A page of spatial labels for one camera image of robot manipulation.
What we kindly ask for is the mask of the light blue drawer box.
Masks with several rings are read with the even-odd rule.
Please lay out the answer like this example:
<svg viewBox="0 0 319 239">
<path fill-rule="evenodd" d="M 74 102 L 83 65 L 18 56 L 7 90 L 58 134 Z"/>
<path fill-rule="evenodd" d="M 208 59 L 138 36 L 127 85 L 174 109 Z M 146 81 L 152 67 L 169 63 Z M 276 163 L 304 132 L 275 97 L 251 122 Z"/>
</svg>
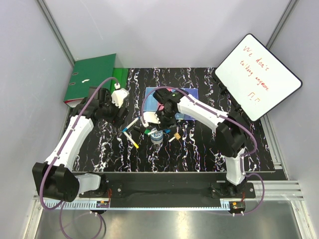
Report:
<svg viewBox="0 0 319 239">
<path fill-rule="evenodd" d="M 187 120 L 187 115 L 182 114 L 182 113 L 176 113 L 176 114 L 175 114 L 175 118 L 176 118 L 177 120 Z"/>
</svg>

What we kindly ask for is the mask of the blue cleaning gel jar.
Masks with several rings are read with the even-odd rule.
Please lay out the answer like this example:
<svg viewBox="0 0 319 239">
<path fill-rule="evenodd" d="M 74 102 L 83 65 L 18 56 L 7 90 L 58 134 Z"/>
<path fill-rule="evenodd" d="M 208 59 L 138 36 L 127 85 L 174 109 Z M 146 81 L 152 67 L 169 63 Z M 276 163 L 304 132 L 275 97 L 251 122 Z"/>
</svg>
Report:
<svg viewBox="0 0 319 239">
<path fill-rule="evenodd" d="M 163 141 L 163 131 L 156 131 L 150 134 L 151 142 L 153 144 L 160 144 Z"/>
</svg>

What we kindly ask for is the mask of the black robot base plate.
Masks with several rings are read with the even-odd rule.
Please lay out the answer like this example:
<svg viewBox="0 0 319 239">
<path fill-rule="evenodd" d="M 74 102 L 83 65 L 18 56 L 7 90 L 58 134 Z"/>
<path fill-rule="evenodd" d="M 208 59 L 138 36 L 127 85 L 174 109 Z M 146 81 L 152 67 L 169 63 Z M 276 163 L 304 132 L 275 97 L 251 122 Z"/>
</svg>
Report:
<svg viewBox="0 0 319 239">
<path fill-rule="evenodd" d="M 220 196 L 216 190 L 226 183 L 225 173 L 103 173 L 107 190 L 102 194 L 87 192 L 82 198 L 111 197 L 111 208 L 210 209 L 219 207 L 221 199 L 254 199 L 252 183 L 246 182 L 243 193 L 235 197 Z"/>
</svg>

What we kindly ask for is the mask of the white marker yellow cap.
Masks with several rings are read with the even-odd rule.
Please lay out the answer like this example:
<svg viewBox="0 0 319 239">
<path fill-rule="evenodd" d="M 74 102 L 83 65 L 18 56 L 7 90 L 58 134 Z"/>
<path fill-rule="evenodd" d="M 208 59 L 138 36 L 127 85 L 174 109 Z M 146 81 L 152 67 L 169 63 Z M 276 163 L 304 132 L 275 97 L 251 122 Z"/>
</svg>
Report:
<svg viewBox="0 0 319 239">
<path fill-rule="evenodd" d="M 123 134 L 127 137 L 127 139 L 134 145 L 136 149 L 139 148 L 138 144 L 130 137 L 130 135 L 125 131 Z"/>
</svg>

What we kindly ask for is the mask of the sky blue drawer box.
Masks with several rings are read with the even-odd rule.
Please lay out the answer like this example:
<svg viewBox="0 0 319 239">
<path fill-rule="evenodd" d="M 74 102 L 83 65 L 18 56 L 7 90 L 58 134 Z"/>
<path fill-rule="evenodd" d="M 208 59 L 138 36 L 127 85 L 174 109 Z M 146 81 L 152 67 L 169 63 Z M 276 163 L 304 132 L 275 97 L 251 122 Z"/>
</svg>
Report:
<svg viewBox="0 0 319 239">
<path fill-rule="evenodd" d="M 161 105 L 154 97 L 153 94 L 155 92 L 152 92 L 146 99 L 144 104 L 144 112 L 156 112 L 159 108 L 159 105 Z"/>
</svg>

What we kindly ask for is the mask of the small tan cork stamp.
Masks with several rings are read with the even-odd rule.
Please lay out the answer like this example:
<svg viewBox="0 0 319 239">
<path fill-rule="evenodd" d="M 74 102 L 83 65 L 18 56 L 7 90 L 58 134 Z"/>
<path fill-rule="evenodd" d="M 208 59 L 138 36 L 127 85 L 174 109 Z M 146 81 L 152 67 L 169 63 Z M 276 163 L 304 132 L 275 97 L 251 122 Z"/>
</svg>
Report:
<svg viewBox="0 0 319 239">
<path fill-rule="evenodd" d="M 173 137 L 169 140 L 169 142 L 173 142 L 174 140 L 179 140 L 181 138 L 180 134 L 176 132 Z"/>
</svg>

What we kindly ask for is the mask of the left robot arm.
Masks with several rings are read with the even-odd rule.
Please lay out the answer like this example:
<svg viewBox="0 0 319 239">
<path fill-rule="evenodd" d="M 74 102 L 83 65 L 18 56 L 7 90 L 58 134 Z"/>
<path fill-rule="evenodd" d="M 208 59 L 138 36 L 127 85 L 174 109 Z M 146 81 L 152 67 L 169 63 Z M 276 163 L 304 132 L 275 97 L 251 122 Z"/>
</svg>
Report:
<svg viewBox="0 0 319 239">
<path fill-rule="evenodd" d="M 73 174 L 73 164 L 80 148 L 103 120 L 119 128 L 128 115 L 124 105 L 129 92 L 117 87 L 113 92 L 106 88 L 90 87 L 89 95 L 73 109 L 69 125 L 54 151 L 43 163 L 35 163 L 32 174 L 40 198 L 72 202 L 79 194 L 92 192 L 103 197 L 108 190 L 106 177 L 94 172 Z"/>
</svg>

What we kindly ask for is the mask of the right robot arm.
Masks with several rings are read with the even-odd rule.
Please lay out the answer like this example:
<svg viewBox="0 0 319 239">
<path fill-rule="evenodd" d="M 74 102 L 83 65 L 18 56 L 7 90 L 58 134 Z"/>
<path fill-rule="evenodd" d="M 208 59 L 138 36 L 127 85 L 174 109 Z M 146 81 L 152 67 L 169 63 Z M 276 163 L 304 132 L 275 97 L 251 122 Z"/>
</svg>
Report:
<svg viewBox="0 0 319 239">
<path fill-rule="evenodd" d="M 176 114 L 184 114 L 206 125 L 215 134 L 215 144 L 219 153 L 225 158 L 226 183 L 216 192 L 220 196 L 238 197 L 244 192 L 246 175 L 243 169 L 243 154 L 247 134 L 243 119 L 239 113 L 227 114 L 216 110 L 189 94 L 177 89 L 156 89 L 153 93 L 156 101 L 163 105 L 156 111 L 159 119 L 158 128 L 166 129 L 176 125 Z"/>
</svg>

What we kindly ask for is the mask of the purple drawer box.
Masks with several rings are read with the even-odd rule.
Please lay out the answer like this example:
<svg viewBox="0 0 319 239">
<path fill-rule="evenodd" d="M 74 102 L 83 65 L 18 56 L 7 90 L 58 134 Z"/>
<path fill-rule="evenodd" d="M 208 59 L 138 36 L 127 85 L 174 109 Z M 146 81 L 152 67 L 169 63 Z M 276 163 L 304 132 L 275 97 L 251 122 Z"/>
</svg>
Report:
<svg viewBox="0 0 319 239">
<path fill-rule="evenodd" d="M 196 120 L 194 116 L 197 116 L 199 107 L 194 103 L 198 101 L 198 89 L 195 88 L 181 88 L 188 93 L 187 96 L 182 95 L 180 102 L 177 104 L 179 119 L 181 120 Z"/>
</svg>

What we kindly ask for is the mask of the white marker dark blue cap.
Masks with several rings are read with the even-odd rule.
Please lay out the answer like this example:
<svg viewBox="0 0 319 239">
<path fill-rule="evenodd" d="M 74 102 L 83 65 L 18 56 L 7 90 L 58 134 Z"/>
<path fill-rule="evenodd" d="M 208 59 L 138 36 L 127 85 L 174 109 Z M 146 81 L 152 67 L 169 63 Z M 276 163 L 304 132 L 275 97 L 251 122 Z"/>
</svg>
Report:
<svg viewBox="0 0 319 239">
<path fill-rule="evenodd" d="M 157 128 L 153 128 L 150 132 L 147 133 L 147 135 L 151 135 L 151 134 L 154 134 L 158 132 L 158 129 Z"/>
</svg>

